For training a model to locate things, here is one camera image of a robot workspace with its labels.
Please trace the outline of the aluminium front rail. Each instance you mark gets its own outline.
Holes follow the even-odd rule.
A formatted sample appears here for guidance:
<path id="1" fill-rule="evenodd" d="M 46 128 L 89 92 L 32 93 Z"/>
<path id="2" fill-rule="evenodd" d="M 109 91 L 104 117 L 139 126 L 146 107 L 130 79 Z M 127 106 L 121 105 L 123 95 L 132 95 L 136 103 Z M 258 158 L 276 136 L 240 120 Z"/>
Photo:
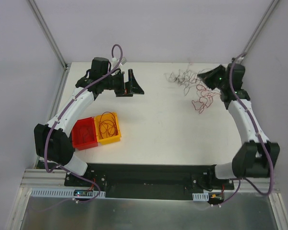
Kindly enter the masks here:
<path id="1" fill-rule="evenodd" d="M 20 187 L 61 188 L 64 187 L 65 176 L 63 170 L 48 173 L 44 169 L 26 169 Z"/>

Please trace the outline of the right aluminium frame post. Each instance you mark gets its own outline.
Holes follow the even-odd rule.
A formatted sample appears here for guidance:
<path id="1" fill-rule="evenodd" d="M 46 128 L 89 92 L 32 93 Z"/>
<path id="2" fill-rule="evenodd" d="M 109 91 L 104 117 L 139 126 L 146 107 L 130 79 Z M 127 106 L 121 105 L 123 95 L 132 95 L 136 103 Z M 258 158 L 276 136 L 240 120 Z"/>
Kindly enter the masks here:
<path id="1" fill-rule="evenodd" d="M 249 53 L 256 43 L 257 39 L 259 38 L 260 34 L 264 30 L 266 24 L 272 17 L 273 13 L 277 9 L 278 5 L 280 4 L 281 0 L 271 0 L 268 7 L 264 11 L 262 17 L 260 18 L 257 26 L 255 27 L 254 31 L 252 32 L 250 38 L 248 39 L 246 45 L 244 46 L 242 53 Z"/>

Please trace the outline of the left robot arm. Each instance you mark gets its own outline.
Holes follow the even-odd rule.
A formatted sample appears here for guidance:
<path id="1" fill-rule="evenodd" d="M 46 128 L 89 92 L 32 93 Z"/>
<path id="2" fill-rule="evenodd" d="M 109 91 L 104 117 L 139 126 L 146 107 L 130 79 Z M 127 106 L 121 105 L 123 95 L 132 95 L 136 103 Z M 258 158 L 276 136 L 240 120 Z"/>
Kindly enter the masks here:
<path id="1" fill-rule="evenodd" d="M 96 57 L 91 68 L 77 81 L 71 97 L 61 110 L 46 124 L 37 124 L 34 128 L 37 156 L 76 174 L 75 180 L 80 186 L 88 186 L 92 175 L 88 172 L 88 164 L 74 154 L 70 134 L 80 115 L 104 90 L 113 91 L 116 97 L 144 94 L 132 69 L 128 70 L 128 81 L 125 82 L 124 72 L 115 58 L 109 61 Z"/>

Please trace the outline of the yellow plastic bin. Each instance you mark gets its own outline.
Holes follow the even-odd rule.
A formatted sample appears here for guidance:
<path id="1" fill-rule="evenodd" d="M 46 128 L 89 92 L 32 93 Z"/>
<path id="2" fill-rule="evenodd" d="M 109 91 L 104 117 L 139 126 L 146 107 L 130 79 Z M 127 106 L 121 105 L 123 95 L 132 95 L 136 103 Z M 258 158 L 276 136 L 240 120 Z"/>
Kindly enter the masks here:
<path id="1" fill-rule="evenodd" d="M 104 112 L 94 117 L 96 138 L 99 144 L 106 145 L 119 142 L 121 132 L 118 116 L 115 112 Z"/>

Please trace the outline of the left aluminium frame post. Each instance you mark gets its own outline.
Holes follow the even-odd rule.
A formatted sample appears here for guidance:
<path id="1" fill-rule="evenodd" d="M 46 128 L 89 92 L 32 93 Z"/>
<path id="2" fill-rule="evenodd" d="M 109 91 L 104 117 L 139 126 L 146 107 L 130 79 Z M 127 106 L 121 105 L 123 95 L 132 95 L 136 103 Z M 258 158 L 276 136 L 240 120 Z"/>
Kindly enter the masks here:
<path id="1" fill-rule="evenodd" d="M 53 50 L 56 58 L 58 59 L 60 65 L 62 66 L 62 68 L 64 70 L 66 70 L 68 68 L 68 63 L 66 62 L 65 58 L 63 57 L 59 46 L 57 45 L 57 42 L 55 41 L 52 32 L 49 29 L 49 26 L 47 25 L 46 20 L 44 19 L 44 16 L 41 12 L 41 10 L 39 9 L 37 3 L 35 0 L 27 0 L 26 1 L 34 15 L 34 17 L 36 18 L 45 38 L 47 39 L 51 49 Z"/>

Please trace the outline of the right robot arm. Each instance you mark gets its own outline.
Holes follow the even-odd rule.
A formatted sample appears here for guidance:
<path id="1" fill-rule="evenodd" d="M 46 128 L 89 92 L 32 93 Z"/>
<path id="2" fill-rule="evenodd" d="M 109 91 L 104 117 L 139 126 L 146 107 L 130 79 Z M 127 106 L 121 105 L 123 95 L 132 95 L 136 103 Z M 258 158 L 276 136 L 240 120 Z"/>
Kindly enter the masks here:
<path id="1" fill-rule="evenodd" d="M 219 188 L 224 179 L 269 178 L 280 153 L 279 144 L 269 140 L 254 116 L 250 97 L 242 88 L 244 74 L 243 65 L 232 63 L 198 74 L 209 89 L 220 90 L 221 101 L 233 117 L 241 139 L 241 148 L 232 161 L 215 165 L 214 173 L 206 177 L 212 189 Z"/>

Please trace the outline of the red plastic bin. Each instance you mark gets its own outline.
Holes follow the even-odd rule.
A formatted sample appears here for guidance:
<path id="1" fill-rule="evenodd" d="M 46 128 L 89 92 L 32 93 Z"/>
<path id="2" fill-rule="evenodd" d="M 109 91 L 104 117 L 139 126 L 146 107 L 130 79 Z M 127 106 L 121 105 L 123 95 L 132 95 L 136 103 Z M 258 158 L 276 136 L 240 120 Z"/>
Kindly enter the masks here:
<path id="1" fill-rule="evenodd" d="M 72 128 L 71 135 L 72 146 L 77 150 L 85 150 L 98 146 L 93 117 L 78 120 Z"/>

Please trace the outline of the aluminium frame post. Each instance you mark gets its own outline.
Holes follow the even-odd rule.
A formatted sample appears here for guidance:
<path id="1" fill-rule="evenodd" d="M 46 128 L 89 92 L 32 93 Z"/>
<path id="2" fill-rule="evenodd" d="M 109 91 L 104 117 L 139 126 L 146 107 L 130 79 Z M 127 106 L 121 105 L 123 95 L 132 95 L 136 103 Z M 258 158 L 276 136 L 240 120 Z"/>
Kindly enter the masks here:
<path id="1" fill-rule="evenodd" d="M 254 31 L 252 32 L 250 38 L 248 39 L 246 45 L 244 46 L 242 53 L 249 53 L 256 43 L 257 39 L 259 38 L 260 34 L 264 30 L 266 24 L 272 17 L 273 13 L 277 9 L 278 5 L 280 4 L 281 0 L 271 0 L 268 7 L 264 11 L 262 17 L 260 18 L 257 26 L 255 27 Z"/>
<path id="2" fill-rule="evenodd" d="M 55 41 L 52 32 L 49 29 L 49 26 L 47 25 L 46 20 L 44 19 L 44 16 L 41 12 L 41 10 L 39 9 L 37 3 L 35 0 L 27 0 L 26 1 L 34 15 L 34 17 L 36 18 L 45 38 L 47 39 L 51 49 L 53 50 L 56 58 L 58 59 L 60 65 L 62 66 L 62 68 L 64 70 L 66 70 L 68 68 L 68 63 L 66 62 L 65 58 L 63 57 L 59 46 L 57 45 L 57 42 Z"/>

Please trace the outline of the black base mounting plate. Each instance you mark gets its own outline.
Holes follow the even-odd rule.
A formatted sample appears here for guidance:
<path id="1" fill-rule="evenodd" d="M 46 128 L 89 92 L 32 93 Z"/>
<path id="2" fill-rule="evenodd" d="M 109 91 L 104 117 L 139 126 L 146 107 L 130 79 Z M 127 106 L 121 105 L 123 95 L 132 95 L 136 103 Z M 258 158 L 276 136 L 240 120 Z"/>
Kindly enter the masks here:
<path id="1" fill-rule="evenodd" d="M 191 200 L 204 191 L 233 190 L 212 166 L 90 163 L 82 179 L 66 174 L 64 185 L 105 192 L 107 198 Z"/>

